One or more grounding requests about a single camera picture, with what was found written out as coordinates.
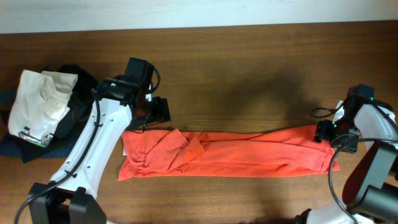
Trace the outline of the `orange printed t-shirt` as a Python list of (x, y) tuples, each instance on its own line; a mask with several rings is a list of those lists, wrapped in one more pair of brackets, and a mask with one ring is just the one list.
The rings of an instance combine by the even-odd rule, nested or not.
[(313, 139), (314, 125), (271, 133), (153, 129), (122, 134), (120, 181), (146, 177), (298, 177), (339, 170), (333, 148)]

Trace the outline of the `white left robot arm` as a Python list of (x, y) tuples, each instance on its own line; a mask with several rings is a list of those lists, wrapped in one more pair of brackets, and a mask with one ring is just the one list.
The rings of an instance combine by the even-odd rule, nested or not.
[(90, 117), (74, 148), (47, 184), (35, 183), (25, 201), (33, 223), (102, 223), (96, 198), (110, 155), (126, 128), (170, 121), (167, 100), (150, 78), (107, 78), (93, 90)]

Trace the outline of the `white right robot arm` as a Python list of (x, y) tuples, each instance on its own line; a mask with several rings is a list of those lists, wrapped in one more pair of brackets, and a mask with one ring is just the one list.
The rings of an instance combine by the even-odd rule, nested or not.
[(304, 211), (294, 223), (397, 223), (397, 187), (386, 183), (388, 176), (397, 177), (397, 124), (390, 106), (371, 93), (350, 93), (330, 114), (334, 120), (320, 117), (314, 140), (327, 140), (336, 148), (332, 164), (339, 153), (354, 153), (361, 142), (368, 151), (348, 177), (341, 198), (329, 171), (333, 203)]

